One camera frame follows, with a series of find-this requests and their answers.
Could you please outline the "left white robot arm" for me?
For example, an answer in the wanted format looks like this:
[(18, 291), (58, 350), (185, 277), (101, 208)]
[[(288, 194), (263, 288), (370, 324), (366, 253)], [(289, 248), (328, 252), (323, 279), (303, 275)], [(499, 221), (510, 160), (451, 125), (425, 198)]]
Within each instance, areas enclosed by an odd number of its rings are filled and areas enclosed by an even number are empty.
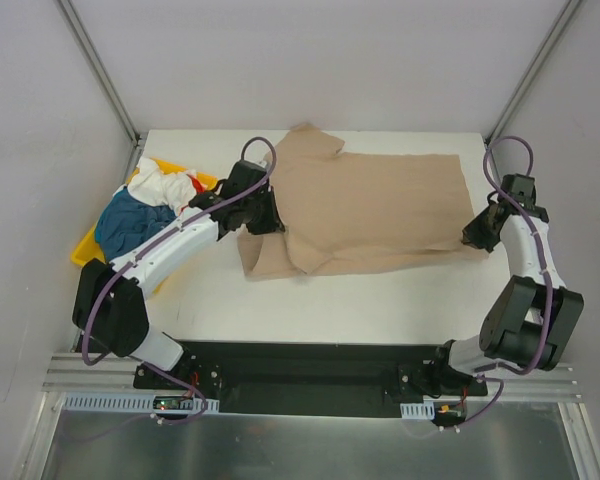
[(269, 183), (272, 172), (271, 166), (241, 159), (218, 191), (195, 195), (181, 214), (142, 244), (108, 262), (87, 262), (72, 313), (84, 340), (117, 357), (157, 367), (157, 377), (168, 388), (184, 387), (192, 369), (184, 359), (185, 348), (151, 325), (146, 301), (185, 260), (228, 233), (241, 227), (255, 235), (283, 231)]

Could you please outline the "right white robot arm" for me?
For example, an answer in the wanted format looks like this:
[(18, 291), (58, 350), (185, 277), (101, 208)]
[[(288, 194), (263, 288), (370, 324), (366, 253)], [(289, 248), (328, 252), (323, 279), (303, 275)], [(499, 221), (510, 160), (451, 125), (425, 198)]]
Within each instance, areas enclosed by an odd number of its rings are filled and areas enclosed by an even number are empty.
[(491, 253), (504, 247), (511, 277), (486, 314), (478, 335), (438, 348), (432, 387), (453, 394), (478, 373), (503, 368), (516, 375), (551, 371), (583, 312), (584, 298), (569, 290), (549, 248), (549, 217), (536, 204), (535, 180), (507, 175), (497, 199), (463, 229), (462, 243)]

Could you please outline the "beige t-shirt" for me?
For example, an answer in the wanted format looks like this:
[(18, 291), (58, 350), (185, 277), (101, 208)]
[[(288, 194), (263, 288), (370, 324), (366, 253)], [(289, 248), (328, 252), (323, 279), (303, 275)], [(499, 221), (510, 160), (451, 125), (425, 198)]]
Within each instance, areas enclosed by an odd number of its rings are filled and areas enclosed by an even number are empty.
[(486, 253), (463, 244), (474, 218), (457, 155), (350, 153), (313, 126), (276, 146), (271, 176), (283, 232), (242, 232), (246, 277), (373, 274)]

